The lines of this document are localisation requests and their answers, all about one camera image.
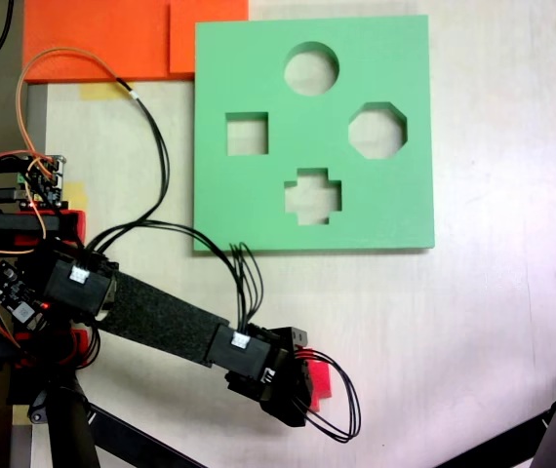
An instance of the circuit board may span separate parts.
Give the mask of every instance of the circuit board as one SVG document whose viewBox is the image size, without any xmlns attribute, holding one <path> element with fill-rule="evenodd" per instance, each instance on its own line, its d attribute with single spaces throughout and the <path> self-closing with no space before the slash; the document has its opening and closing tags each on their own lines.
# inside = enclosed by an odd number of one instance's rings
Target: circuit board
<svg viewBox="0 0 556 468">
<path fill-rule="evenodd" d="M 36 315 L 31 290 L 20 279 L 18 270 L 4 260 L 0 262 L 0 305 L 27 326 Z"/>
<path fill-rule="evenodd" d="M 49 204 L 57 209 L 67 210 L 68 203 L 63 201 L 63 166 L 65 158 L 59 155 L 52 156 L 52 158 L 53 161 L 42 161 L 43 166 L 51 173 L 51 178 L 46 177 L 35 166 L 28 173 L 28 178 L 31 180 L 32 184 L 35 185 L 35 187 L 31 187 L 33 203 L 38 210 L 49 210 Z M 25 188 L 24 183 L 24 177 L 18 175 L 18 184 L 23 190 Z M 46 203 L 37 192 L 44 195 L 49 203 Z M 33 209 L 26 197 L 26 192 L 24 192 L 24 198 L 19 199 L 19 206 L 22 211 L 30 211 Z"/>
</svg>

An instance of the circular hole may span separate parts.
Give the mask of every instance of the circular hole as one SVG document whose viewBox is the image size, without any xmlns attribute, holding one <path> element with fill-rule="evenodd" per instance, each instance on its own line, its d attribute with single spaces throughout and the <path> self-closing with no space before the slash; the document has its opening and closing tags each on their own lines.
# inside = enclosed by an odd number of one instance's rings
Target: circular hole
<svg viewBox="0 0 556 468">
<path fill-rule="evenodd" d="M 327 92 L 337 81 L 338 59 L 328 46 L 306 42 L 289 53 L 285 81 L 296 93 L 318 96 Z"/>
</svg>

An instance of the orange foam board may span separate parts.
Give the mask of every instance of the orange foam board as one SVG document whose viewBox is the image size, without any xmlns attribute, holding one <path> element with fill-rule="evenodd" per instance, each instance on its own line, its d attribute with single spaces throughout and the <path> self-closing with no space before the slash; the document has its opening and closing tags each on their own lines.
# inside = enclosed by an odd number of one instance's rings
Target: orange foam board
<svg viewBox="0 0 556 468">
<path fill-rule="evenodd" d="M 170 73 L 191 80 L 195 73 L 196 23 L 248 20 L 248 0 L 172 0 Z"/>
<path fill-rule="evenodd" d="M 88 50 L 126 80 L 168 79 L 170 0 L 24 0 L 22 62 L 60 46 Z M 29 83 L 96 82 L 108 74 L 88 58 L 43 58 Z"/>
</svg>

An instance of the yellow tape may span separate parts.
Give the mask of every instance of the yellow tape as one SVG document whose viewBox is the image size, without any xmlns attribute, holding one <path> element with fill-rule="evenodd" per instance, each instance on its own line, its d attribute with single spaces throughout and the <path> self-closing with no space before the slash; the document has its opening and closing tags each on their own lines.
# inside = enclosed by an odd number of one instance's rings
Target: yellow tape
<svg viewBox="0 0 556 468">
<path fill-rule="evenodd" d="M 81 100 L 116 100 L 130 99 L 129 93 L 118 83 L 81 83 L 79 84 Z"/>
<path fill-rule="evenodd" d="M 63 198 L 71 210 L 87 211 L 87 192 L 83 182 L 64 182 Z"/>
<path fill-rule="evenodd" d="M 28 405 L 12 406 L 12 424 L 14 426 L 28 426 L 31 424 L 28 416 Z"/>
</svg>

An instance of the square hole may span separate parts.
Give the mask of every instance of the square hole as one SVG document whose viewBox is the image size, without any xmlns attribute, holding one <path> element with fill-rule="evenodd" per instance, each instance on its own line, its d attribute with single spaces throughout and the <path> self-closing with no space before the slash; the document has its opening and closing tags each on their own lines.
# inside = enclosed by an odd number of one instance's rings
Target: square hole
<svg viewBox="0 0 556 468">
<path fill-rule="evenodd" d="M 230 112 L 226 114 L 228 156 L 269 153 L 267 112 Z"/>
</svg>

